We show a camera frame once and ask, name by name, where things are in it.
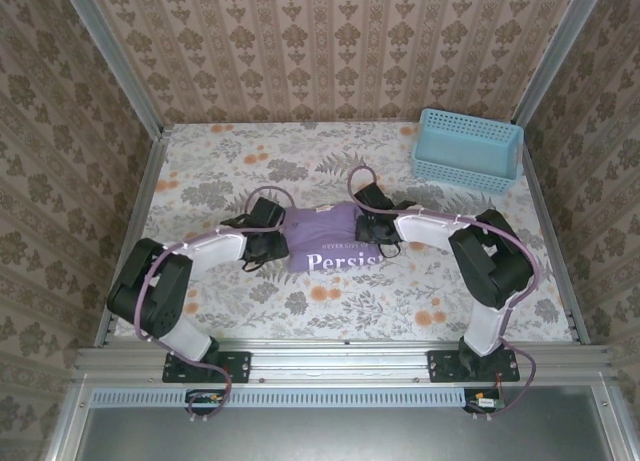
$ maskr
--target cable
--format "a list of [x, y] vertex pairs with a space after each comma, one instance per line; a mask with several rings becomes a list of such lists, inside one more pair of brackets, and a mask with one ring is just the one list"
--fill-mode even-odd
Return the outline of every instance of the cable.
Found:
[[283, 189], [283, 188], [281, 188], [279, 186], [266, 185], [266, 186], [260, 186], [259, 188], [254, 189], [253, 191], [251, 191], [249, 196], [247, 196], [247, 201], [244, 204], [244, 212], [245, 212], [245, 214], [249, 212], [249, 203], [251, 202], [251, 198], [253, 198], [260, 191], [264, 191], [265, 189], [273, 189], [274, 191], [280, 191], [281, 193], [284, 193], [284, 195], [289, 199], [289, 202], [291, 203], [291, 206], [294, 207], [294, 208], [296, 207], [296, 202], [293, 200], [293, 196], [291, 196], [289, 191], [287, 191], [286, 189]]
[[377, 213], [377, 214], [399, 214], [399, 215], [404, 215], [404, 214], [409, 214], [409, 215], [426, 214], [427, 216], [431, 216], [433, 218], [444, 219], [446, 221], [454, 221], [455, 223], [471, 224], [471, 225], [476, 226], [476, 227], [478, 227], [480, 229], [484, 229], [484, 230], [489, 231], [491, 233], [497, 234], [498, 236], [506, 239], [507, 241], [510, 241], [512, 244], [514, 244], [522, 252], [522, 254], [527, 258], [527, 260], [531, 264], [531, 267], [533, 269], [533, 281], [529, 284], [527, 289], [525, 289], [524, 291], [522, 291], [521, 293], [516, 295], [516, 297], [514, 299], [512, 299], [507, 304], [507, 310], [506, 310], [504, 318], [502, 319], [502, 324], [500, 325], [500, 330], [498, 332], [498, 340], [507, 349], [511, 349], [514, 353], [517, 353], [517, 354], [520, 354], [520, 355], [524, 356], [531, 363], [531, 373], [529, 374], [529, 378], [525, 382], [522, 391], [520, 391], [518, 396], [516, 396], [516, 398], [511, 403], [509, 403], [508, 406], [505, 406], [500, 411], [496, 411], [496, 413], [492, 414], [492, 416], [495, 417], [496, 415], [498, 415], [498, 413], [505, 413], [505, 412], [509, 411], [509, 409], [511, 409], [518, 401], [520, 401], [520, 399], [522, 399], [522, 396], [526, 393], [526, 391], [531, 386], [531, 383], [533, 382], [533, 379], [534, 379], [535, 374], [536, 374], [536, 362], [533, 359], [533, 357], [530, 354], [524, 352], [523, 350], [521, 350], [519, 348], [516, 348], [512, 344], [510, 344], [506, 339], [504, 339], [504, 333], [507, 330], [507, 325], [509, 324], [509, 319], [511, 318], [511, 313], [513, 312], [513, 309], [519, 303], [521, 303], [527, 296], [529, 296], [529, 294], [531, 294], [533, 291], [535, 291], [536, 288], [538, 287], [538, 284], [540, 283], [541, 274], [540, 274], [540, 266], [538, 265], [537, 259], [535, 258], [533, 253], [531, 253], [531, 251], [529, 251], [527, 249], [527, 247], [522, 243], [522, 241], [520, 241], [515, 236], [512, 236], [511, 234], [507, 233], [506, 231], [503, 231], [502, 229], [499, 229], [499, 228], [496, 228], [496, 227], [491, 226], [489, 224], [485, 224], [485, 223], [483, 223], [481, 221], [478, 221], [475, 218], [470, 218], [470, 217], [467, 217], [467, 216], [461, 216], [459, 214], [439, 213], [437, 211], [430, 211], [430, 210], [427, 210], [427, 209], [421, 209], [420, 211], [416, 211], [416, 210], [393, 210], [393, 209], [384, 210], [384, 209], [376, 209], [376, 208], [372, 208], [370, 206], [367, 206], [366, 204], [362, 203], [358, 198], [356, 198], [356, 196], [355, 196], [355, 194], [353, 192], [353, 188], [352, 188], [353, 176], [358, 171], [362, 171], [362, 170], [368, 171], [373, 176], [374, 182], [377, 179], [376, 172], [372, 168], [367, 166], [367, 165], [356, 166], [349, 173], [349, 177], [347, 179], [347, 191], [349, 192], [349, 197], [351, 198], [351, 200], [357, 206], [359, 206], [361, 209], [363, 209], [365, 211], [369, 211], [371, 213]]
[[486, 410], [478, 406], [478, 399], [491, 396], [492, 391], [498, 391], [498, 399], [505, 399], [504, 393], [502, 392], [502, 378], [500, 377], [498, 371], [496, 371], [496, 381], [493, 383], [493, 386], [490, 389], [480, 391], [479, 393], [472, 394], [470, 397], [465, 398], [465, 401], [467, 402], [465, 407], [471, 408], [480, 414], [492, 414], [488, 413]]
[[220, 400], [220, 403], [218, 404], [218, 406], [216, 406], [213, 411], [211, 413], [209, 413], [207, 416], [199, 416], [196, 413], [193, 412], [193, 401], [194, 399], [190, 399], [189, 400], [189, 405], [187, 407], [187, 411], [189, 412], [189, 414], [191, 415], [192, 419], [195, 419], [195, 417], [200, 417], [201, 419], [204, 419], [205, 417], [211, 417], [211, 416], [215, 416], [216, 414], [218, 414], [220, 412], [220, 410], [222, 409], [222, 407], [226, 404], [226, 402], [229, 400], [229, 397], [231, 396], [231, 385], [232, 385], [232, 380], [231, 380], [231, 376], [229, 376], [229, 373], [227, 373], [224, 369], [214, 365], [214, 364], [208, 364], [208, 363], [201, 363], [199, 361], [193, 361], [185, 356], [183, 356], [182, 354], [175, 352], [175, 350], [173, 348], [171, 348], [170, 346], [164, 344], [162, 341], [160, 341], [159, 339], [153, 338], [151, 335], [145, 335], [142, 332], [142, 329], [140, 327], [140, 316], [142, 313], [142, 305], [144, 304], [144, 298], [147, 294], [147, 290], [149, 289], [149, 285], [151, 283], [151, 280], [153, 279], [156, 271], [158, 270], [158, 268], [160, 267], [160, 265], [164, 262], [164, 260], [175, 250], [177, 249], [181, 249], [181, 248], [186, 248], [189, 244], [196, 244], [199, 242], [203, 242], [203, 241], [207, 241], [211, 238], [215, 238], [218, 236], [224, 236], [227, 234], [234, 234], [234, 233], [269, 233], [269, 232], [274, 232], [274, 231], [279, 231], [283, 228], [283, 224], [279, 224], [278, 226], [274, 226], [272, 228], [242, 228], [242, 229], [234, 229], [234, 228], [229, 228], [229, 229], [216, 229], [215, 231], [210, 231], [208, 233], [204, 233], [201, 234], [199, 236], [196, 236], [194, 238], [188, 239], [182, 243], [177, 243], [174, 244], [172, 246], [169, 246], [168, 248], [166, 248], [162, 253], [160, 253], [160, 255], [151, 263], [151, 266], [149, 267], [149, 271], [147, 272], [147, 274], [144, 277], [144, 281], [142, 283], [142, 286], [140, 288], [140, 293], [138, 294], [138, 299], [136, 301], [136, 307], [133, 313], [133, 329], [136, 333], [136, 336], [143, 340], [143, 341], [153, 341], [155, 344], [157, 344], [158, 346], [163, 347], [165, 350], [169, 351], [174, 357], [178, 358], [179, 360], [181, 360], [182, 362], [189, 364], [191, 366], [194, 366], [196, 368], [204, 368], [204, 369], [209, 369], [212, 371], [215, 371], [219, 374], [221, 374], [224, 377], [225, 380], [225, 390], [224, 390], [224, 396], [222, 397], [222, 399]]

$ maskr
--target floral mattress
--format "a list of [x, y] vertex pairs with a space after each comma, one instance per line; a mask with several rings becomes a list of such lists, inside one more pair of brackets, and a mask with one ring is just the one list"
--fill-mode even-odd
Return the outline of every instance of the floral mattress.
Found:
[[[542, 266], [538, 290], [518, 306], [507, 337], [571, 341], [568, 322], [523, 176], [506, 195], [411, 176], [418, 124], [397, 122], [189, 124], [171, 134], [144, 236], [159, 242], [201, 234], [242, 213], [261, 185], [288, 190], [298, 207], [345, 201], [349, 170], [366, 162], [395, 202], [413, 200], [446, 213], [494, 207]], [[355, 189], [370, 182], [356, 176]], [[287, 206], [286, 198], [264, 193]], [[292, 274], [284, 260], [245, 273], [242, 263], [192, 282], [184, 313], [218, 338], [457, 340], [473, 299], [452, 255], [409, 243], [374, 266]], [[119, 320], [116, 336], [133, 336]]]

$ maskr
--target brown damask wallpaper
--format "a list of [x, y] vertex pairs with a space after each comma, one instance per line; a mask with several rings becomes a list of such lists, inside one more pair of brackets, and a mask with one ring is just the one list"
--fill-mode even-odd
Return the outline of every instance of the brown damask wallpaper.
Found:
[[165, 123], [508, 119], [570, 0], [96, 0]]
[[527, 138], [587, 327], [613, 346], [638, 422], [640, 0], [598, 2]]
[[0, 459], [46, 446], [149, 143], [69, 0], [0, 0]]

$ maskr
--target purple cable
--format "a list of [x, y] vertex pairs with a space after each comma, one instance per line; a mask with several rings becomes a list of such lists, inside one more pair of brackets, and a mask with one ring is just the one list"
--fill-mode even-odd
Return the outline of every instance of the purple cable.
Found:
[[296, 202], [293, 200], [293, 196], [291, 196], [289, 191], [287, 191], [286, 189], [282, 189], [280, 186], [266, 185], [266, 186], [260, 186], [259, 188], [254, 189], [253, 191], [251, 191], [249, 196], [247, 196], [247, 202], [244, 204], [245, 214], [249, 212], [249, 203], [251, 203], [251, 198], [253, 198], [260, 191], [264, 191], [265, 189], [273, 189], [274, 191], [280, 191], [281, 193], [284, 193], [284, 195], [287, 198], [289, 198], [289, 202], [291, 203], [291, 206], [293, 206], [294, 208], [296, 207]]
[[[218, 404], [218, 406], [216, 406], [213, 411], [211, 413], [209, 413], [207, 416], [199, 416], [200, 418], [206, 418], [206, 417], [211, 417], [211, 416], [215, 416], [216, 414], [218, 414], [220, 412], [220, 410], [222, 409], [222, 407], [227, 403], [227, 401], [229, 400], [229, 397], [231, 396], [231, 377], [229, 376], [229, 373], [227, 373], [224, 369], [221, 369], [218, 366], [215, 366], [213, 364], [207, 364], [207, 363], [200, 363], [198, 361], [193, 361], [185, 356], [183, 356], [180, 353], [175, 352], [175, 350], [173, 348], [171, 348], [170, 346], [164, 344], [162, 341], [160, 341], [159, 339], [155, 339], [153, 338], [151, 335], [145, 335], [142, 332], [142, 329], [140, 328], [140, 316], [142, 313], [142, 305], [144, 304], [144, 297], [147, 294], [147, 291], [149, 289], [149, 285], [151, 283], [151, 280], [153, 279], [153, 276], [155, 275], [156, 271], [158, 270], [158, 268], [160, 267], [160, 265], [162, 264], [162, 262], [167, 258], [167, 256], [169, 256], [173, 251], [186, 247], [189, 244], [195, 244], [198, 242], [202, 242], [202, 241], [207, 241], [209, 239], [218, 237], [218, 236], [223, 236], [225, 234], [242, 234], [242, 233], [269, 233], [269, 232], [273, 232], [273, 231], [278, 231], [280, 229], [282, 229], [283, 225], [280, 224], [278, 226], [274, 226], [273, 228], [242, 228], [242, 229], [233, 229], [233, 228], [228, 228], [228, 229], [216, 229], [215, 231], [210, 231], [208, 233], [204, 233], [201, 234], [199, 236], [196, 236], [194, 238], [190, 238], [188, 240], [183, 241], [182, 243], [176, 243], [172, 246], [169, 246], [167, 249], [165, 249], [162, 253], [160, 253], [160, 255], [153, 261], [153, 263], [151, 263], [151, 266], [149, 268], [149, 271], [147, 272], [147, 274], [144, 277], [144, 281], [142, 283], [142, 287], [140, 288], [140, 293], [138, 294], [138, 300], [136, 301], [136, 307], [135, 310], [133, 312], [133, 329], [136, 333], [136, 336], [143, 340], [143, 341], [153, 341], [154, 343], [156, 343], [158, 346], [163, 347], [164, 349], [166, 349], [167, 351], [169, 351], [173, 356], [175, 356], [176, 358], [180, 359], [181, 361], [190, 364], [191, 366], [194, 366], [196, 368], [204, 368], [204, 369], [210, 369], [212, 371], [215, 371], [217, 373], [220, 373], [225, 380], [225, 391], [224, 391], [224, 396], [222, 397], [222, 399], [220, 400], [220, 403]], [[189, 412], [189, 414], [192, 416], [192, 419], [194, 417], [196, 417], [197, 415], [193, 412], [193, 401], [197, 398], [198, 396], [192, 396], [189, 399], [189, 404], [187, 406], [187, 411]]]
[[437, 211], [430, 211], [428, 209], [420, 209], [420, 210], [416, 211], [416, 210], [393, 210], [393, 209], [384, 210], [384, 209], [371, 208], [371, 207], [367, 206], [366, 204], [362, 203], [358, 198], [355, 197], [355, 194], [353, 193], [353, 188], [352, 188], [353, 176], [358, 171], [361, 171], [361, 170], [368, 171], [373, 176], [374, 181], [377, 179], [376, 178], [376, 172], [372, 168], [370, 168], [369, 166], [366, 166], [366, 165], [357, 166], [357, 167], [353, 168], [351, 170], [351, 172], [349, 173], [349, 178], [347, 179], [347, 191], [349, 192], [349, 197], [361, 209], [363, 209], [365, 211], [369, 211], [371, 213], [378, 213], [378, 214], [410, 214], [410, 215], [426, 214], [428, 216], [431, 216], [431, 217], [434, 217], [434, 218], [444, 219], [444, 220], [447, 220], [447, 221], [455, 221], [457, 223], [471, 224], [473, 226], [477, 226], [478, 228], [481, 228], [481, 229], [487, 230], [489, 232], [492, 232], [494, 234], [497, 234], [498, 236], [506, 239], [507, 241], [510, 241], [512, 244], [514, 244], [522, 252], [522, 254], [527, 258], [527, 260], [531, 264], [531, 267], [533, 268], [533, 281], [531, 282], [531, 284], [529, 284], [527, 289], [525, 289], [520, 294], [518, 294], [507, 305], [507, 311], [505, 313], [504, 318], [502, 319], [502, 324], [500, 325], [500, 331], [498, 332], [498, 339], [500, 340], [500, 342], [506, 348], [511, 349], [513, 352], [515, 352], [517, 354], [520, 354], [521, 356], [524, 356], [531, 363], [531, 374], [529, 374], [529, 378], [527, 378], [527, 381], [525, 382], [524, 387], [522, 388], [522, 391], [520, 391], [518, 396], [511, 403], [509, 403], [508, 406], [506, 406], [505, 408], [503, 408], [500, 411], [495, 412], [492, 416], [493, 417], [499, 416], [500, 413], [505, 413], [505, 412], [509, 411], [509, 409], [511, 409], [522, 398], [524, 393], [529, 389], [529, 387], [531, 386], [531, 383], [533, 382], [533, 379], [534, 379], [534, 377], [536, 375], [536, 362], [533, 359], [533, 357], [530, 354], [525, 353], [523, 350], [514, 347], [506, 339], [504, 339], [504, 333], [507, 330], [507, 325], [509, 324], [509, 319], [511, 318], [511, 313], [512, 313], [513, 309], [516, 307], [517, 304], [522, 302], [522, 300], [524, 300], [529, 294], [531, 294], [533, 291], [535, 291], [535, 289], [538, 287], [538, 284], [540, 283], [540, 266], [538, 265], [538, 261], [536, 260], [535, 256], [531, 253], [531, 251], [529, 251], [527, 249], [527, 247], [518, 238], [512, 236], [511, 234], [507, 233], [506, 231], [503, 231], [502, 229], [499, 229], [499, 228], [496, 228], [496, 227], [491, 226], [489, 224], [485, 224], [485, 223], [483, 223], [481, 221], [478, 221], [475, 218], [469, 218], [469, 217], [466, 217], [466, 216], [460, 216], [460, 215], [456, 215], [456, 214], [439, 213]]

